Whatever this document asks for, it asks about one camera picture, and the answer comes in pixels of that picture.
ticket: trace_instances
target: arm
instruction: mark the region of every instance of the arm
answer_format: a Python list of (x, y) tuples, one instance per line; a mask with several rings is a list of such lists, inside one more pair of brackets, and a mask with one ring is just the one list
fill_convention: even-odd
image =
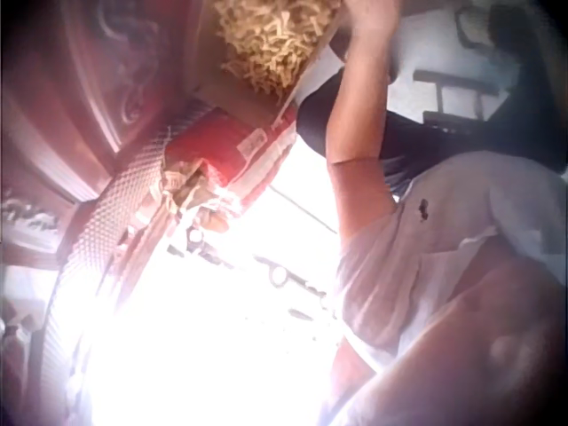
[(378, 162), (383, 142), (389, 47), (399, 0), (350, 0), (349, 57), (327, 124), (327, 169), (342, 244), (396, 204)]

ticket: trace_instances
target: white shirt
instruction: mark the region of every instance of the white shirt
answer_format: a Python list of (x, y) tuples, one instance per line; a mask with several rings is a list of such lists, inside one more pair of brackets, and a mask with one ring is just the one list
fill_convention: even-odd
[(407, 351), (497, 234), (566, 285), (566, 194), (538, 163), (488, 152), (422, 173), (343, 250), (334, 296), (353, 349), (377, 371)]

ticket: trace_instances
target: man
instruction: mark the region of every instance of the man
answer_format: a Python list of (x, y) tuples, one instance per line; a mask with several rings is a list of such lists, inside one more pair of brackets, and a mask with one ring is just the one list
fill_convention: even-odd
[(351, 45), (325, 139), (342, 246), (335, 296), (353, 363), (377, 374), (355, 366), (327, 414), (353, 396), (323, 417), (532, 424), (564, 383), (565, 182), (524, 158), (459, 154), (414, 177), (397, 204), (377, 158), (400, 1), (346, 3)]

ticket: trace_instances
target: bright light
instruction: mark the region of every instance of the bright light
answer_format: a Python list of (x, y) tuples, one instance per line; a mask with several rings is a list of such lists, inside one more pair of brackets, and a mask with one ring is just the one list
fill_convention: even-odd
[(199, 229), (192, 229), (189, 232), (189, 241), (190, 242), (202, 242), (203, 241), (203, 233)]
[(266, 277), (164, 255), (88, 372), (95, 425), (313, 425), (334, 355)]

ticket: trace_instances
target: wooden cabinet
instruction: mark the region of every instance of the wooden cabinet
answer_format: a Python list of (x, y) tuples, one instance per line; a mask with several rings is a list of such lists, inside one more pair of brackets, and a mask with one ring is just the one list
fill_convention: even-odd
[[(113, 261), (137, 253), (129, 244), (154, 216), (157, 230), (170, 222), (148, 195), (160, 176), (160, 131), (186, 103), (181, 43), (190, 2), (15, 3), (3, 7), (0, 280), (2, 319), (18, 332), (2, 350), (2, 377), (10, 378), (2, 392), (11, 393), (6, 409), (18, 422), (60, 424), (66, 363), (80, 334), (62, 328), (81, 318), (56, 320), (54, 311), (69, 303), (79, 312), (116, 271)], [(15, 291), (25, 286), (33, 291)], [(46, 351), (50, 339), (56, 345)]]

